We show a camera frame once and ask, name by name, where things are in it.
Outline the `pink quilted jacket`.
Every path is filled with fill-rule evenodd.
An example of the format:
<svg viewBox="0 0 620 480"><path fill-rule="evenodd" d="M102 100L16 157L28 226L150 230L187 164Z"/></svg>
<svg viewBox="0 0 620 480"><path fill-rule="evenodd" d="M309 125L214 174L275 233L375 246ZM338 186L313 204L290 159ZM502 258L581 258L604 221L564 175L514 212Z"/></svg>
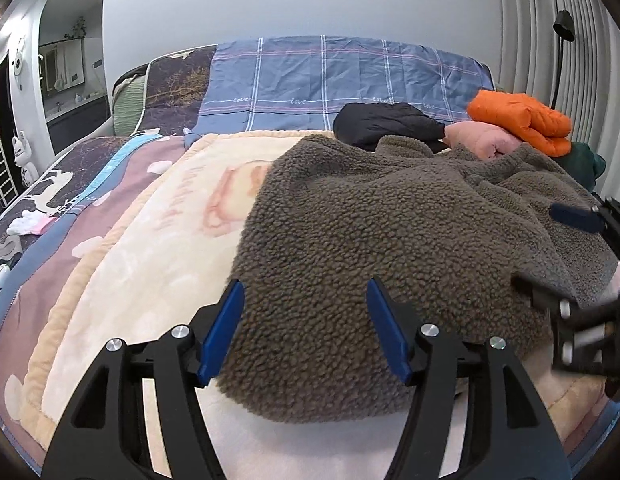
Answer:
<svg viewBox="0 0 620 480"><path fill-rule="evenodd" d="M463 145L481 160L510 154L522 144L522 141L505 129L474 120L445 126L443 142L449 148Z"/></svg>

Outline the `dark patterned pillow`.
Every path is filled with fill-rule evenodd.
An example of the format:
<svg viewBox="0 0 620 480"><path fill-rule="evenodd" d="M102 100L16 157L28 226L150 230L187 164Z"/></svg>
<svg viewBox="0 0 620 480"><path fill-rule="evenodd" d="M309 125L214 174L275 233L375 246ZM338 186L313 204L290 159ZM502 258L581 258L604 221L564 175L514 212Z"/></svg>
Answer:
<svg viewBox="0 0 620 480"><path fill-rule="evenodd" d="M183 136L193 130L210 79L217 46L204 46L155 58L146 72L144 108L136 133Z"/></svg>

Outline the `blue plaid pillow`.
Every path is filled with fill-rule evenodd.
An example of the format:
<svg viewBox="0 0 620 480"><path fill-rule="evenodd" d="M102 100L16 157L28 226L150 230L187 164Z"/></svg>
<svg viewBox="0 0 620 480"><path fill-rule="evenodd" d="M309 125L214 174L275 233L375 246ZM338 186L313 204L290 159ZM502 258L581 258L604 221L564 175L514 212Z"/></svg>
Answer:
<svg viewBox="0 0 620 480"><path fill-rule="evenodd" d="M196 134L328 130L349 103L407 103L451 124L494 84L474 58L420 44L289 36L219 44Z"/></svg>

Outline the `pink plush blanket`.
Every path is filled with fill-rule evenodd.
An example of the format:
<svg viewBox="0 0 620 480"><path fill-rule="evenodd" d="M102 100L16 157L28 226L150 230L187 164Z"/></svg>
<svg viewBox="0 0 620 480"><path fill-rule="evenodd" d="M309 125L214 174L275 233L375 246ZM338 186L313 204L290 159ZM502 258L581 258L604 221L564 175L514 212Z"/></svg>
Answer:
<svg viewBox="0 0 620 480"><path fill-rule="evenodd" d="M107 340L157 338L221 297L235 280L240 235L267 173L307 136L334 139L294 131L204 136L82 257L50 310L25 375L20 422L38 443L50 445L71 393ZM619 289L618 262L598 301ZM558 433L567 437L603 384L552 372L549 342L550 335L521 358ZM225 396L218 378L197 398L233 479L379 479L407 411L275 422Z"/></svg>

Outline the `black puffer jacket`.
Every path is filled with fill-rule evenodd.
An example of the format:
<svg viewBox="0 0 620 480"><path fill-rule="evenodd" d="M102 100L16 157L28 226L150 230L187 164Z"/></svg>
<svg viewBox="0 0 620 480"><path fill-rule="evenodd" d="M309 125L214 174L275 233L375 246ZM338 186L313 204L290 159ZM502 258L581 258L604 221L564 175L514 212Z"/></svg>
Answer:
<svg viewBox="0 0 620 480"><path fill-rule="evenodd" d="M349 103L333 121L337 140L370 152L384 136L406 136L439 153L447 148L444 127L409 103Z"/></svg>

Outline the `green striped pillow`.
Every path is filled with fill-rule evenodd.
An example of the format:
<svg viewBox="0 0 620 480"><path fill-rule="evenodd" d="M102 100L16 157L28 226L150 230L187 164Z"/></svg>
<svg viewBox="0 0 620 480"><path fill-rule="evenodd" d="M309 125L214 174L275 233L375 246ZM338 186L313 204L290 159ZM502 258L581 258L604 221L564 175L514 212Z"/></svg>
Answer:
<svg viewBox="0 0 620 480"><path fill-rule="evenodd" d="M145 75L122 79L113 91L112 117L116 136L131 136L145 107Z"/></svg>

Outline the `dark green garment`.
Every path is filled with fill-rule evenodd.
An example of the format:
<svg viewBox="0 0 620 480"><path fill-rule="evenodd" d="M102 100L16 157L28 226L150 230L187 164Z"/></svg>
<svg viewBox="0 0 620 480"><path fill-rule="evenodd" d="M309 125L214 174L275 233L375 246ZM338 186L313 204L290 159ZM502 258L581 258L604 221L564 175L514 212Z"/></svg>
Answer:
<svg viewBox="0 0 620 480"><path fill-rule="evenodd" d="M582 142L572 142L570 152L556 157L555 162L589 192L606 170L606 160Z"/></svg>

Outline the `white cat figurine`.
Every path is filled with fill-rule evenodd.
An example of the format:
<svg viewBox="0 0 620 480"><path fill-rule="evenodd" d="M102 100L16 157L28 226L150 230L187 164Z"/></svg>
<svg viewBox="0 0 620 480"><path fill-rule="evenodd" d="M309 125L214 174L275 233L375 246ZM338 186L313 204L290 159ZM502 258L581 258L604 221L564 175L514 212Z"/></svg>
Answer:
<svg viewBox="0 0 620 480"><path fill-rule="evenodd" d="M23 131L12 138L14 163L20 170L23 185L28 188L38 179L38 171L32 162L32 148Z"/></svg>

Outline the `brown fleece jacket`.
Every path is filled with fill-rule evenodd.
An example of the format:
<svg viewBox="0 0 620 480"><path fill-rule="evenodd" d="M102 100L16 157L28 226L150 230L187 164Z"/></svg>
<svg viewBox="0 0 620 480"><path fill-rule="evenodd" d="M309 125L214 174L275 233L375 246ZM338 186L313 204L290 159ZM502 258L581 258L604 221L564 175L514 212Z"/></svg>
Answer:
<svg viewBox="0 0 620 480"><path fill-rule="evenodd" d="M528 145L483 162L400 136L372 152L307 136L273 162L241 232L231 274L245 308L219 389L275 422L406 410L368 316L372 278L424 321L526 356L549 321L513 274L594 304L618 266L602 237L550 218L556 202L594 198Z"/></svg>

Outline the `patterned bed sheet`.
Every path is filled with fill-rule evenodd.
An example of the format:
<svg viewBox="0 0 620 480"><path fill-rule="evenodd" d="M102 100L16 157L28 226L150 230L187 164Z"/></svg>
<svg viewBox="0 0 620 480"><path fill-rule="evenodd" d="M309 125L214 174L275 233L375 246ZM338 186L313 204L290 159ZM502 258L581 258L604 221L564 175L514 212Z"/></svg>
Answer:
<svg viewBox="0 0 620 480"><path fill-rule="evenodd" d="M76 144L0 218L0 479L38 474L42 445L20 422L38 336L71 272L133 200L186 151L180 136L102 136Z"/></svg>

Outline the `orange puffer jacket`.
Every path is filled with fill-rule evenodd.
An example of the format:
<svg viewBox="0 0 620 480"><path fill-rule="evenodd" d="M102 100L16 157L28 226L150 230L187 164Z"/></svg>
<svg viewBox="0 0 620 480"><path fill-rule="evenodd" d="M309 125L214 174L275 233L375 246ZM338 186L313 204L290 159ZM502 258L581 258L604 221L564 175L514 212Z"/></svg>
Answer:
<svg viewBox="0 0 620 480"><path fill-rule="evenodd" d="M528 94L481 89L466 110L477 122L508 130L550 157L562 157L572 150L570 119Z"/></svg>

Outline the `black floor lamp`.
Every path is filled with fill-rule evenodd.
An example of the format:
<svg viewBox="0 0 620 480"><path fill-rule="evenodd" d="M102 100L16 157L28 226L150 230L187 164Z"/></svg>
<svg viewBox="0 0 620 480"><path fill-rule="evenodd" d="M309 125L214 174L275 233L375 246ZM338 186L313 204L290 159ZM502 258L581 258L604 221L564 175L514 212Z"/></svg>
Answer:
<svg viewBox="0 0 620 480"><path fill-rule="evenodd" d="M555 108L558 99L558 91L560 91L560 79L562 79L564 50L566 42L574 42L576 40L575 22L572 14L564 9L557 13L553 23L553 32L557 36L557 57L555 66L554 87L550 107Z"/></svg>

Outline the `grey pleated curtain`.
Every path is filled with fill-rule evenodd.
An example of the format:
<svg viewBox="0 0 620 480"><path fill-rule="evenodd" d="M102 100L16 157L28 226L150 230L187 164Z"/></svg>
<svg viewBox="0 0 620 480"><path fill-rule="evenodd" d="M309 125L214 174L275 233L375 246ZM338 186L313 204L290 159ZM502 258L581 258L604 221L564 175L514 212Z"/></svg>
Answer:
<svg viewBox="0 0 620 480"><path fill-rule="evenodd" d="M620 29L602 0L501 0L501 89L572 121L570 137L603 156L595 185L620 200Z"/></svg>

